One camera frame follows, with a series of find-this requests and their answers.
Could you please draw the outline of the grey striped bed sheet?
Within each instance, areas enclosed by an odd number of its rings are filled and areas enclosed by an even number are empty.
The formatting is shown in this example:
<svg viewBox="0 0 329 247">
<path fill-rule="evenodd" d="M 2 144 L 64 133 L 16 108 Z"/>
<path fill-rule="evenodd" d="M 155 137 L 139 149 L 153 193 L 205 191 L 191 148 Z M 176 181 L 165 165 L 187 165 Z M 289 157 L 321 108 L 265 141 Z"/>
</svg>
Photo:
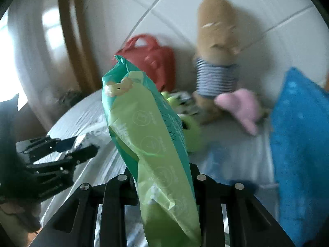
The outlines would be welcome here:
<svg viewBox="0 0 329 247">
<path fill-rule="evenodd" d="M 78 165 L 73 187 L 46 200 L 41 206 L 41 224 L 51 219 L 60 206 L 82 184 L 97 186 L 124 172 L 126 165 L 111 142 L 98 90 L 65 113 L 51 128 L 51 138 L 67 139 L 76 135 L 88 137 L 100 146 L 96 157 Z M 275 219 L 279 218 L 278 184 L 270 149 L 270 121 L 259 123 L 259 133 L 253 137 L 227 115 L 201 127 L 202 149 L 189 155 L 201 173 L 217 182 L 247 180 L 259 186 L 258 200 Z"/>
</svg>

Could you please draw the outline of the pink heart plush pillow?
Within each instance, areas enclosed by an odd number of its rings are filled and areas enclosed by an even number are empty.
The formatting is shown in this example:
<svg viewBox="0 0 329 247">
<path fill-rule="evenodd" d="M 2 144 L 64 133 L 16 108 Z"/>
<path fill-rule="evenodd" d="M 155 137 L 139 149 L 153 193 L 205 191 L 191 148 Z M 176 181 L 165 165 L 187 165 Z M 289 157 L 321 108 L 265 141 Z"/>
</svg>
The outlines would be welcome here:
<svg viewBox="0 0 329 247">
<path fill-rule="evenodd" d="M 222 93 L 214 103 L 230 113 L 247 133 L 258 134 L 257 122 L 262 116 L 262 109 L 254 92 L 241 88 L 232 93 Z"/>
</svg>

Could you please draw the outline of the red bear-face plastic basket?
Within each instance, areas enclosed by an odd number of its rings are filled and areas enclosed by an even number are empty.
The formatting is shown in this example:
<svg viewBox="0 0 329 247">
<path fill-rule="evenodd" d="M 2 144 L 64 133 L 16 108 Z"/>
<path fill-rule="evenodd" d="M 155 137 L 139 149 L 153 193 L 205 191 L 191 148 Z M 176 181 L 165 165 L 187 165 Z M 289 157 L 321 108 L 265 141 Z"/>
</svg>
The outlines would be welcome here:
<svg viewBox="0 0 329 247">
<path fill-rule="evenodd" d="M 144 71 L 154 82 L 158 91 L 173 91 L 176 85 L 176 62 L 173 50 L 161 46 L 157 39 L 149 34 L 140 34 L 130 38 L 118 50 L 122 56 Z"/>
</svg>

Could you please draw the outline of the green wet wipes pack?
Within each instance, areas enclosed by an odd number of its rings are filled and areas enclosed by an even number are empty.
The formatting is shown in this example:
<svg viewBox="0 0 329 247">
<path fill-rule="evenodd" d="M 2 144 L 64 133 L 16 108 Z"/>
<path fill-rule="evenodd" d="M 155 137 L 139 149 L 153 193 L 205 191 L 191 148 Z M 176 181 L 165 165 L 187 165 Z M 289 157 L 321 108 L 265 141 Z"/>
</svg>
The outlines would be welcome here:
<svg viewBox="0 0 329 247">
<path fill-rule="evenodd" d="M 201 229 L 180 117 L 122 56 L 103 76 L 111 139 L 132 174 L 149 246 L 200 246 Z"/>
</svg>

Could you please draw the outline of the white flat box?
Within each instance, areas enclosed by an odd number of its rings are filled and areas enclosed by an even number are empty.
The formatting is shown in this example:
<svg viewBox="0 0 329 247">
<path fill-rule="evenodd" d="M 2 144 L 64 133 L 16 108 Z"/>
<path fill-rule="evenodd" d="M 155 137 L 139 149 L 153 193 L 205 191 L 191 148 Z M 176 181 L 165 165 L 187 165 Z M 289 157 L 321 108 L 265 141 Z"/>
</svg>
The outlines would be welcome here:
<svg viewBox="0 0 329 247">
<path fill-rule="evenodd" d="M 194 99 L 186 91 L 170 93 L 167 100 L 177 114 L 195 115 L 199 113 Z"/>
</svg>

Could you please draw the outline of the white window curtain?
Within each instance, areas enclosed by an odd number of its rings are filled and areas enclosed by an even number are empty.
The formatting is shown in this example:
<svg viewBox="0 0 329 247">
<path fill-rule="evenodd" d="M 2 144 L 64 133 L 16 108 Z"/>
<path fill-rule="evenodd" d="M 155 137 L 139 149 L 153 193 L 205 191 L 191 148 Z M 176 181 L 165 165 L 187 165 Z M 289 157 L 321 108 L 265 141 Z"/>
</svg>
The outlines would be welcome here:
<svg viewBox="0 0 329 247">
<path fill-rule="evenodd" d="M 7 12 L 19 80 L 32 111 L 50 130 L 70 109 L 64 96 L 80 89 L 65 45 L 58 0 L 14 0 Z"/>
</svg>

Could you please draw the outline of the green frog plush toy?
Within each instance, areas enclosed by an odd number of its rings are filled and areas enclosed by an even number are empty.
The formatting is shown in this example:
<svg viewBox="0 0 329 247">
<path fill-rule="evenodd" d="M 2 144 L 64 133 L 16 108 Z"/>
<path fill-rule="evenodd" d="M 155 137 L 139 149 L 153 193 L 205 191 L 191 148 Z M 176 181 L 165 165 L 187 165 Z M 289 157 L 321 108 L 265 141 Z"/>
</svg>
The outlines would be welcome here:
<svg viewBox="0 0 329 247">
<path fill-rule="evenodd" d="M 167 100 L 170 92 L 161 92 L 163 97 Z M 195 115 L 178 114 L 182 122 L 182 129 L 185 137 L 185 145 L 189 153 L 198 152 L 202 147 L 201 128 Z"/>
</svg>

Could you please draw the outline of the tall tan plush striped shirt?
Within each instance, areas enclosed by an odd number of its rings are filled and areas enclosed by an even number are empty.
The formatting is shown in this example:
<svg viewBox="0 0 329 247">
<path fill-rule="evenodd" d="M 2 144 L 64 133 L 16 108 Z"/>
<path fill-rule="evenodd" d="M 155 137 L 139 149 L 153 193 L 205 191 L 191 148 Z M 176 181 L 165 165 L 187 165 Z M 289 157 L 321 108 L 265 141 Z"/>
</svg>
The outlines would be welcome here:
<svg viewBox="0 0 329 247">
<path fill-rule="evenodd" d="M 197 70 L 193 98 L 198 120 L 209 123 L 221 116 L 215 98 L 236 89 L 239 53 L 236 11 L 228 0 L 203 0 L 197 12 L 197 44 L 193 62 Z"/>
</svg>

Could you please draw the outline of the blue star-print pillow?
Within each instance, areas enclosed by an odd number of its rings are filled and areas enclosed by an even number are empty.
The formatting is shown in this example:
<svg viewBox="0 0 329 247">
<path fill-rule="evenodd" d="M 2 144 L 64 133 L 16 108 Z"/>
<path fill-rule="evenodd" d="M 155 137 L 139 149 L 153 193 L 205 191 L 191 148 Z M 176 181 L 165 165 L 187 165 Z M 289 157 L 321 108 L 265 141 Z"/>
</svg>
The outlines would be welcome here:
<svg viewBox="0 0 329 247">
<path fill-rule="evenodd" d="M 290 68 L 270 123 L 279 223 L 302 246 L 328 218 L 328 92 Z"/>
</svg>

